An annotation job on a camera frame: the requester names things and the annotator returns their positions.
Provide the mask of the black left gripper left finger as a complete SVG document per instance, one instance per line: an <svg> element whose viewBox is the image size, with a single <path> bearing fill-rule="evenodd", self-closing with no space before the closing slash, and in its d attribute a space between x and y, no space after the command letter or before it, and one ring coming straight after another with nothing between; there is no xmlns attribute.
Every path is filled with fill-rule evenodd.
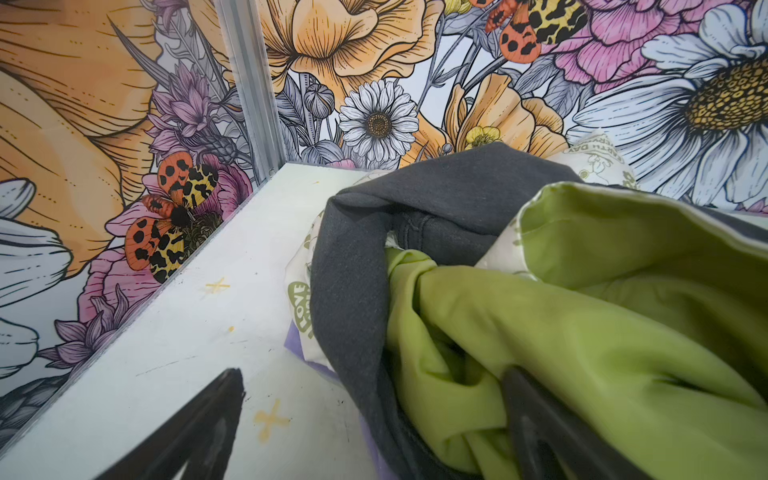
<svg viewBox="0 0 768 480"><path fill-rule="evenodd" d="M224 370L100 479L222 479L244 401L240 370Z"/></svg>

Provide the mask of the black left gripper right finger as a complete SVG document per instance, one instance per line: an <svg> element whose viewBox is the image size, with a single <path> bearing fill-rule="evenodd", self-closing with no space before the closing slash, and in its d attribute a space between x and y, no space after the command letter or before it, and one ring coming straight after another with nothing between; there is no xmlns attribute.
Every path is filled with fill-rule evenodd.
<svg viewBox="0 0 768 480"><path fill-rule="evenodd" d="M522 367L501 381L508 434L523 479L646 479Z"/></svg>

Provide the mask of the lavender purple cloth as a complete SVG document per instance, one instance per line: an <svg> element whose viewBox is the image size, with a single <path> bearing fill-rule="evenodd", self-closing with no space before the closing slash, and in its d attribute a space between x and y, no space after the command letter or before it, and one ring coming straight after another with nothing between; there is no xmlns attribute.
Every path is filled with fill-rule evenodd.
<svg viewBox="0 0 768 480"><path fill-rule="evenodd" d="M284 341L284 347L330 381L339 384L340 381L338 376L332 369L327 368L321 363L310 360L308 350L302 346L301 338L302 335L300 331L294 323L291 323ZM398 480L397 475L391 470L386 460L381 455L378 446L371 436L370 428L362 416L360 416L360 428L367 450L371 456L377 478L380 480Z"/></svg>

